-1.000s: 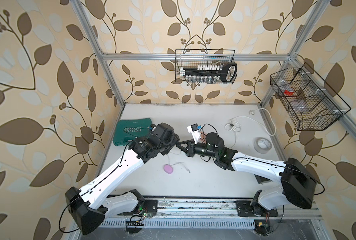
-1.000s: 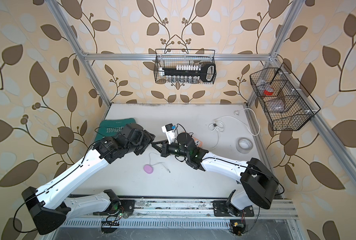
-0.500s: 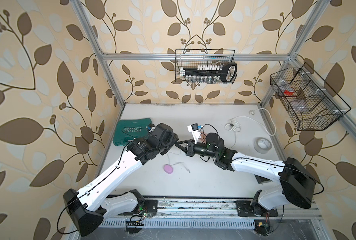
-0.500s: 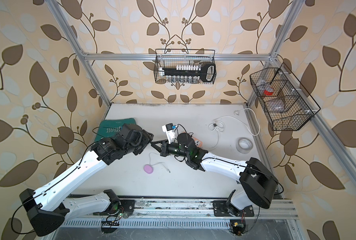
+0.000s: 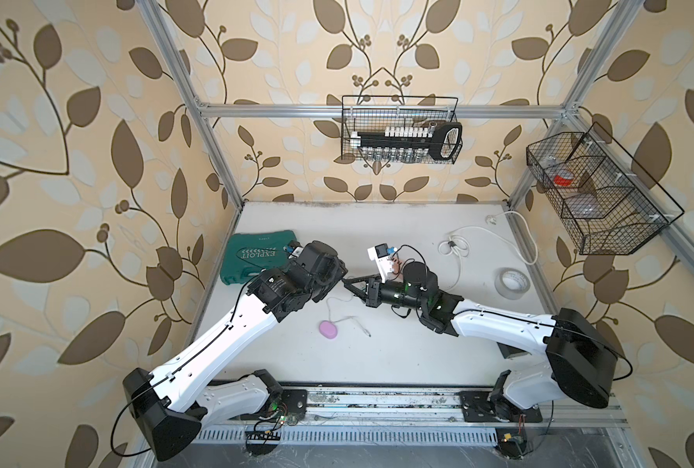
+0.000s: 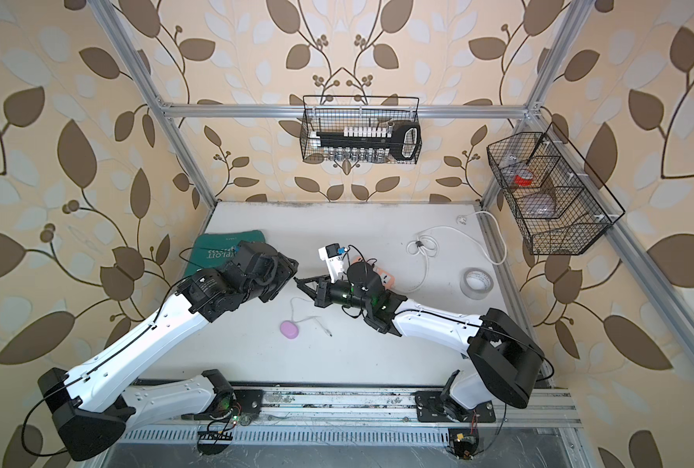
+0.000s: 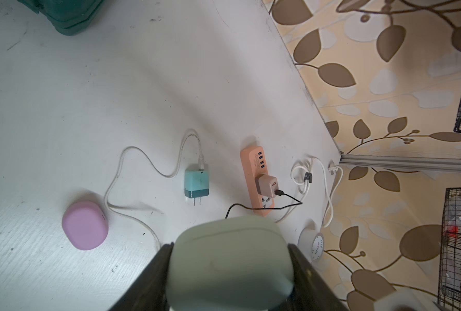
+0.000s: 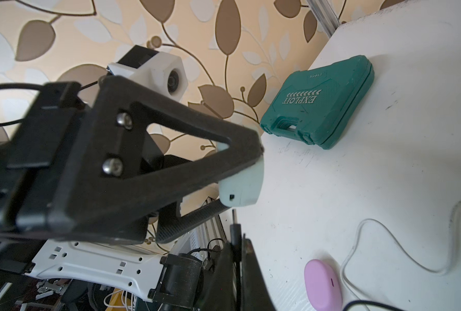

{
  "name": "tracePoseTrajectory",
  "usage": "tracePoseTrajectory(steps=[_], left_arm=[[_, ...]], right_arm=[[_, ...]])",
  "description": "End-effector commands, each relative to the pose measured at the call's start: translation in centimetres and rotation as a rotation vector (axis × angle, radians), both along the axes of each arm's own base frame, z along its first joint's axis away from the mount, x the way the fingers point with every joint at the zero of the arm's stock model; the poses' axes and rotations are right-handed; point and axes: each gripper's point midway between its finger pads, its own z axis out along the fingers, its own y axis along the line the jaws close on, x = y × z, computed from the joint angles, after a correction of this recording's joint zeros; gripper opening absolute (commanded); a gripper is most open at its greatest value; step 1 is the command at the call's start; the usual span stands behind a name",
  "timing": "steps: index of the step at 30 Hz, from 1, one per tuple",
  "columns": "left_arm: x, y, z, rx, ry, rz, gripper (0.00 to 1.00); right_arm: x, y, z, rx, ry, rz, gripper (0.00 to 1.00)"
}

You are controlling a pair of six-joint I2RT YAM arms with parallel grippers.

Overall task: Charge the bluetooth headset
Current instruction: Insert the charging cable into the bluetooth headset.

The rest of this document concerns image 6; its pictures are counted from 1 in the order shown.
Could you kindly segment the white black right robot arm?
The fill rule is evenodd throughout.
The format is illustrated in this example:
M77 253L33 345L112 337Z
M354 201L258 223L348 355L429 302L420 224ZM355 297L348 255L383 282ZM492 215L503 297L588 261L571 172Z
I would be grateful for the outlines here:
M464 315L422 305L386 288L366 261L353 263L340 277L327 274L295 283L318 308L356 308L356 317L382 335L426 339L469 358L473 372L453 372L430 405L451 420L470 421L477 407L494 399L527 408L547 362L544 351L502 310Z

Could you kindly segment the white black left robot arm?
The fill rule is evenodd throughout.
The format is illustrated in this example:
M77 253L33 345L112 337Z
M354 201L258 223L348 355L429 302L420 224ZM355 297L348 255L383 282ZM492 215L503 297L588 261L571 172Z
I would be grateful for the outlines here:
M233 257L202 268L171 288L160 308L95 357L71 370L53 368L38 380L63 452L91 459L126 431L182 415L224 419L235 407L232 386L219 370L171 383L136 380L184 339L249 300L273 300L298 263L262 242L241 241Z

